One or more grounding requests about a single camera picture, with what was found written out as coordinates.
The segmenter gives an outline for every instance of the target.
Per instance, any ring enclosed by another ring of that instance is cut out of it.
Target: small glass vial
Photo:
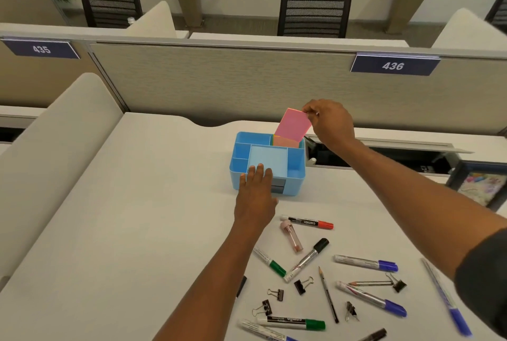
[[[301,242],[299,241],[299,238],[295,233],[294,227],[292,226],[292,222],[290,222],[289,220],[285,220],[280,224],[280,228],[286,235],[288,235],[290,245],[292,246],[294,251],[296,253],[302,251],[303,246],[301,245]]]

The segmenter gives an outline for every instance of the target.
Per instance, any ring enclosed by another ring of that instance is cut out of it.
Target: plant pot
[[[401,34],[424,0],[392,0],[385,32]]]
[[[200,27],[202,25],[201,0],[178,0],[181,12],[188,27]]]

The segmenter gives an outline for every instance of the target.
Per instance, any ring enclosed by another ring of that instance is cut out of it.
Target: office chair
[[[81,0],[89,27],[129,27],[127,19],[143,15],[140,0]]]
[[[276,35],[345,38],[352,0],[282,0]]]
[[[485,21],[507,34],[507,0],[496,0]]]

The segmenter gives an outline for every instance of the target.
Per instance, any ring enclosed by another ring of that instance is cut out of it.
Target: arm
[[[199,274],[154,341],[221,341],[255,243],[275,215],[273,172],[262,164],[241,175],[234,224],[226,240]]]
[[[303,111],[320,141],[358,172],[412,243],[449,278],[473,248],[507,228],[504,217],[356,140],[341,104],[312,100]]]

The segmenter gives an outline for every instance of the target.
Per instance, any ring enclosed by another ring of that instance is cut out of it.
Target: blue desk organizer
[[[232,151],[232,187],[239,189],[239,176],[247,173],[251,165],[263,164],[273,170],[271,192],[297,196],[305,179],[305,143],[299,148],[273,146],[273,135],[239,132]]]

